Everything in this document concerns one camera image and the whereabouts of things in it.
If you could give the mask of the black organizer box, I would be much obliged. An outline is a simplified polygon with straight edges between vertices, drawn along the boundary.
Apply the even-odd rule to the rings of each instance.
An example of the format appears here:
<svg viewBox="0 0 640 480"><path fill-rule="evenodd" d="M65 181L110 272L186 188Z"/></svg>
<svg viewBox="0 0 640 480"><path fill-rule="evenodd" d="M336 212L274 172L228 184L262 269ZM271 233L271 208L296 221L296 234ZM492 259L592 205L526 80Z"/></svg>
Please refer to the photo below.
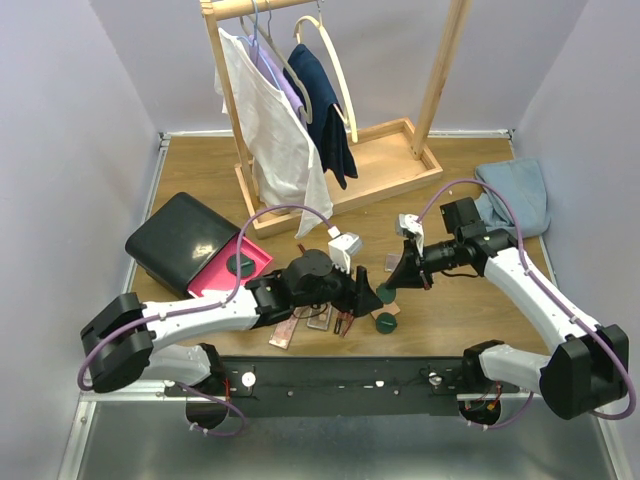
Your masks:
<svg viewBox="0 0 640 480"><path fill-rule="evenodd" d="M125 251L167 290L187 298L192 281L239 232L231 221L179 192L127 239Z"/></svg>

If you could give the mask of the dark red lip liner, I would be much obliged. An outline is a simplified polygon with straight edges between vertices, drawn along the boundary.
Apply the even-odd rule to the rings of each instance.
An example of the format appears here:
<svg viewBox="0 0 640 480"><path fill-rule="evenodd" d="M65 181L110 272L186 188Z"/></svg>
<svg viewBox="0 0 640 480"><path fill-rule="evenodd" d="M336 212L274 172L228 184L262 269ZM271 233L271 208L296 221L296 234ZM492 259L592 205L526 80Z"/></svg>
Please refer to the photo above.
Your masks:
<svg viewBox="0 0 640 480"><path fill-rule="evenodd" d="M355 317L351 314L345 314L343 316L343 319L341 321L341 329L339 332L339 335L341 338L344 338L349 333L354 320L355 320Z"/></svg>

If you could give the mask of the pink drawer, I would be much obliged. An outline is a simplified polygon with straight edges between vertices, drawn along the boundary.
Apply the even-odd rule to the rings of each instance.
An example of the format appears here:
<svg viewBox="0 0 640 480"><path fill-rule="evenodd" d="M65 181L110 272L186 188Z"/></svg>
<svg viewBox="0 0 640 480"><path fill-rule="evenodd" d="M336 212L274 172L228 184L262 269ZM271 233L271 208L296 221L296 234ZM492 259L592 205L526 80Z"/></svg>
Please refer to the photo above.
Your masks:
<svg viewBox="0 0 640 480"><path fill-rule="evenodd" d="M237 273L240 273L240 285L244 285L267 270L273 257L247 238L242 240L240 268L237 268L237 240L235 235L190 282L187 288L190 297L201 297L208 290L232 290Z"/></svg>

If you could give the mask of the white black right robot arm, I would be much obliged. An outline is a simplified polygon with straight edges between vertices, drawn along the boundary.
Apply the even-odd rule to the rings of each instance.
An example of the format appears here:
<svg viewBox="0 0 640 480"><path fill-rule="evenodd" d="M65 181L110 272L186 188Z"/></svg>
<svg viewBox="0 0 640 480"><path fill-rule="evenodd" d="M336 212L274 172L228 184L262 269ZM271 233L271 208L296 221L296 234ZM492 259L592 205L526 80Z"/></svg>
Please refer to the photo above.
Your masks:
<svg viewBox="0 0 640 480"><path fill-rule="evenodd" d="M440 209L451 239L427 245L421 220L401 214L396 231L403 253L382 290L429 289L437 273L471 267L506 294L544 341L548 354L490 340L466 349L460 379L480 392L500 382L540 395L564 420L611 402L636 401L628 375L629 339L617 325L603 326L571 303L530 262L504 229L488 230L475 202L463 198Z"/></svg>

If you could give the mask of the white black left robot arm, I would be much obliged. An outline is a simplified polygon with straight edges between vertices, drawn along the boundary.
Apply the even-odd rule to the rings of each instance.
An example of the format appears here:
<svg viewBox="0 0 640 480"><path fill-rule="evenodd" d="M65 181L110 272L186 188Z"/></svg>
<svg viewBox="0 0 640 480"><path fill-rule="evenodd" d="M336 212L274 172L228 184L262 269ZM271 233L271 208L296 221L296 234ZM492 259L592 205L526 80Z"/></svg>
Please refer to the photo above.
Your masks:
<svg viewBox="0 0 640 480"><path fill-rule="evenodd" d="M298 307L321 304L355 318L383 306L365 267L347 273L317 249L284 269L205 297L142 303L134 293L121 294L81 331L85 359L77 384L96 393L120 390L140 379L152 355L166 347L207 333L275 325Z"/></svg>

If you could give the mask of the long eyeshadow palette purple tones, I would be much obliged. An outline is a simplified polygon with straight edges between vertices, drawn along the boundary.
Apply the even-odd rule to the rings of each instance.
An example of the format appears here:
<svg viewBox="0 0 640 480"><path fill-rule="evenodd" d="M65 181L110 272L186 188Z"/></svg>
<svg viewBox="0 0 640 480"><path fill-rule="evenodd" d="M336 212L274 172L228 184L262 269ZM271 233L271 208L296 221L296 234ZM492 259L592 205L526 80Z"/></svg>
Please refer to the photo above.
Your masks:
<svg viewBox="0 0 640 480"><path fill-rule="evenodd" d="M400 254L388 254L385 259L384 271L393 272L401 260Z"/></svg>

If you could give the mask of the rose gold square compact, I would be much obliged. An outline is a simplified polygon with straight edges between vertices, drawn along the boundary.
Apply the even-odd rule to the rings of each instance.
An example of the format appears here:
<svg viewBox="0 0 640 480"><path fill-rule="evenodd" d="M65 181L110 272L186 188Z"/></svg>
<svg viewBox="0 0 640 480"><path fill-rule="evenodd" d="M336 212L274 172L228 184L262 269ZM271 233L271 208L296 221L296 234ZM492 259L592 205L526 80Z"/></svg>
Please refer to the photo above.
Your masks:
<svg viewBox="0 0 640 480"><path fill-rule="evenodd" d="M395 302L392 302L390 304L385 304L382 308L374 310L373 312L370 313L370 315L374 320L376 320L383 313L388 313L395 316L399 312L400 312L400 308L398 307L398 305Z"/></svg>

